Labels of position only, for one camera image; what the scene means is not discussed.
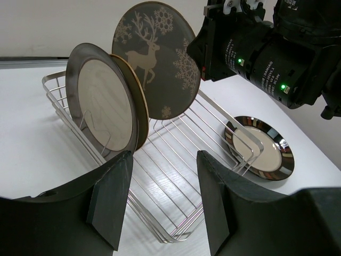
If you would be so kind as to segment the brown rim cream plate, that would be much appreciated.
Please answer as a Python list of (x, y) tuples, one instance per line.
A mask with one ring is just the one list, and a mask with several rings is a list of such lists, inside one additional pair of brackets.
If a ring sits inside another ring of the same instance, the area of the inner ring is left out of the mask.
[(66, 67), (66, 96), (72, 120), (106, 160), (135, 152), (138, 121), (123, 73), (100, 47), (81, 43)]

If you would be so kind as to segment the mirrored rim cream plate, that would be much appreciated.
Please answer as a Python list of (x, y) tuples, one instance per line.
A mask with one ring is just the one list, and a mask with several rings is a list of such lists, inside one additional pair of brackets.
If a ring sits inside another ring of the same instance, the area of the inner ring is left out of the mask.
[(290, 177), (295, 168), (293, 152), (285, 138), (266, 122), (250, 116), (237, 116), (245, 129), (227, 122), (224, 139), (227, 151), (254, 175), (271, 181)]

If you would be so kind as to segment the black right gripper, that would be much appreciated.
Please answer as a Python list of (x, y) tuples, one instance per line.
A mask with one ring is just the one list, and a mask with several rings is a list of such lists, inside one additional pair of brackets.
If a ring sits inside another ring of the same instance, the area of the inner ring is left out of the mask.
[(201, 79), (219, 81), (240, 74), (237, 67), (239, 1), (208, 1), (199, 34), (188, 45)]

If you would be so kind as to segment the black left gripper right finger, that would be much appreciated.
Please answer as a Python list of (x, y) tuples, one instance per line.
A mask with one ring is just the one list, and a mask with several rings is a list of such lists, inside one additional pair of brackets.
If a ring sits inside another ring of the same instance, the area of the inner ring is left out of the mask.
[(259, 186), (197, 152), (197, 170), (211, 255), (292, 255), (283, 221), (284, 195)]

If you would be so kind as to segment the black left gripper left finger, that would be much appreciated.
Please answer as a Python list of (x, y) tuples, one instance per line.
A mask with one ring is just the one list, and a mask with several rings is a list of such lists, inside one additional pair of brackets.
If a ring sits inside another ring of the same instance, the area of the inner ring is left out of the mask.
[(132, 178), (124, 151), (100, 167), (50, 191), (39, 215), (52, 251), (116, 251)]

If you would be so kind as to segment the grey reindeer snowflake plate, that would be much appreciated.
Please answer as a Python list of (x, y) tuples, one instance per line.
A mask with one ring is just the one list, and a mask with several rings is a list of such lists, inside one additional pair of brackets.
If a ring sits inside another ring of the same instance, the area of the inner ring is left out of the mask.
[(120, 19), (111, 52), (135, 71), (151, 118), (175, 118), (196, 98), (201, 78), (186, 52), (194, 38), (185, 18), (162, 2), (136, 4)]

